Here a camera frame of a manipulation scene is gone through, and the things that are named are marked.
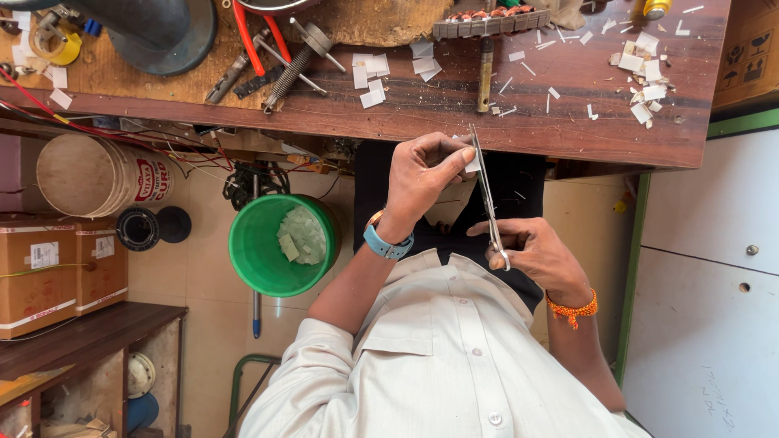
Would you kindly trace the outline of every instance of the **black pants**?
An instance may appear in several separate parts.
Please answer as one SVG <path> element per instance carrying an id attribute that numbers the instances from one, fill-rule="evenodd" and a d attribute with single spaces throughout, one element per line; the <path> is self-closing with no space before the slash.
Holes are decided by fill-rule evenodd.
<path id="1" fill-rule="evenodd" d="M 390 164 L 396 143 L 363 142 L 355 158 L 354 184 L 354 251 L 365 241 L 365 224 L 373 214 L 384 208 L 390 185 Z M 495 215 L 498 219 L 540 217 L 543 214 L 544 176 L 543 157 L 522 154 L 490 152 L 485 154 Z M 485 252 L 489 234 L 468 237 L 465 231 L 472 225 L 486 221 L 484 204 L 478 182 L 468 205 L 457 218 L 448 235 L 441 234 L 424 217 L 414 226 L 414 245 L 406 257 L 437 248 L 441 264 L 449 262 L 449 255 L 457 253 L 468 257 L 503 280 L 520 296 L 531 312 L 541 301 L 543 291 L 522 271 L 512 269 L 490 270 Z"/>

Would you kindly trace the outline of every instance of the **red plier handle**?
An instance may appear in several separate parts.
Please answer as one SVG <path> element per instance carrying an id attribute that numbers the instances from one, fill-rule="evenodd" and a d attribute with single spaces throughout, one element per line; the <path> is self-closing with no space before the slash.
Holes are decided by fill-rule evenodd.
<path id="1" fill-rule="evenodd" d="M 238 24 L 238 32 L 241 34 L 241 40 L 243 41 L 244 47 L 246 48 L 246 53 L 249 54 L 249 60 L 252 61 L 254 71 L 257 73 L 257 76 L 263 76 L 265 75 L 265 69 L 259 62 L 259 56 L 257 55 L 257 51 L 254 49 L 254 43 L 252 43 L 252 36 L 249 35 L 249 29 L 246 26 L 246 9 L 241 3 L 236 1 L 233 2 L 233 12 L 235 13 L 235 21 Z M 284 38 L 281 36 L 281 31 L 276 25 L 276 21 L 272 16 L 263 16 L 263 18 L 268 23 L 268 27 L 273 33 L 273 38 L 276 39 L 276 45 L 279 46 L 281 56 L 286 59 L 287 62 L 292 62 L 292 57 L 290 56 L 289 50 L 287 50 L 287 45 L 284 43 Z"/>

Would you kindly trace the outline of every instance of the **tiled floor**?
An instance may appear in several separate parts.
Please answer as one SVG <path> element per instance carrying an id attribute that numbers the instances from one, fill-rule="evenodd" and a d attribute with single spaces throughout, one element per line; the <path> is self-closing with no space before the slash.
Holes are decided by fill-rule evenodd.
<path id="1" fill-rule="evenodd" d="M 225 177 L 227 172 L 205 169 Z M 314 197 L 327 191 L 335 175 L 291 174 L 295 193 Z M 170 205 L 192 218 L 192 234 L 175 245 L 160 242 L 144 253 L 131 253 L 131 301 L 188 306 L 182 388 L 182 424 L 192 425 L 193 438 L 220 438 L 227 428 L 233 368 L 250 353 L 281 356 L 294 340 L 306 309 L 351 258 L 354 182 L 340 178 L 323 201 L 337 206 L 350 222 L 335 267 L 314 288 L 293 298 L 263 297 L 263 332 L 252 336 L 252 291 L 234 272 L 227 254 L 227 233 L 233 218 L 221 194 L 223 182 L 193 171 L 176 181 Z M 607 360 L 616 357 L 633 212 L 612 208 L 624 192 L 621 177 L 577 182 L 549 182 L 545 217 L 571 248 L 598 291 L 598 322 Z M 539 306 L 532 327 L 545 339 L 545 309 Z M 265 370 L 260 363 L 244 367 L 241 400 Z"/>

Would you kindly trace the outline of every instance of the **tape roll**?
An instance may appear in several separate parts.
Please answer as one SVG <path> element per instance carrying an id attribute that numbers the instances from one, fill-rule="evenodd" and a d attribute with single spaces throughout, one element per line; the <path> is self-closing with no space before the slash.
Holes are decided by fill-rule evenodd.
<path id="1" fill-rule="evenodd" d="M 81 38 L 76 32 L 57 25 L 57 30 L 68 38 L 68 42 L 63 43 L 54 32 L 38 27 L 36 23 L 30 26 L 30 47 L 35 55 L 57 65 L 68 65 L 79 56 Z"/>

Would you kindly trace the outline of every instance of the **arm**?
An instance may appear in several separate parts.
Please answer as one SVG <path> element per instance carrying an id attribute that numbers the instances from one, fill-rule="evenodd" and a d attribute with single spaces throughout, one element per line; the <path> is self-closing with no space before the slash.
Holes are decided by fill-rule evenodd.
<path id="1" fill-rule="evenodd" d="M 473 147 L 440 132 L 397 145 L 387 205 L 376 234 L 391 244 L 405 240 L 446 184 L 462 181 L 458 174 L 475 155 Z M 308 317 L 356 334 L 396 262 L 363 245 L 311 304 Z"/>
<path id="2" fill-rule="evenodd" d="M 498 221 L 498 228 L 511 266 L 546 289 L 554 303 L 578 309 L 592 301 L 587 275 L 547 221 L 505 219 Z M 488 230 L 488 223 L 481 222 L 467 233 Z M 488 249 L 487 258 L 492 269 L 503 268 L 503 258 L 493 250 Z M 624 411 L 625 399 L 603 357 L 595 316 L 577 316 L 579 330 L 573 330 L 567 318 L 555 319 L 549 308 L 547 316 L 549 353 L 609 411 Z"/>

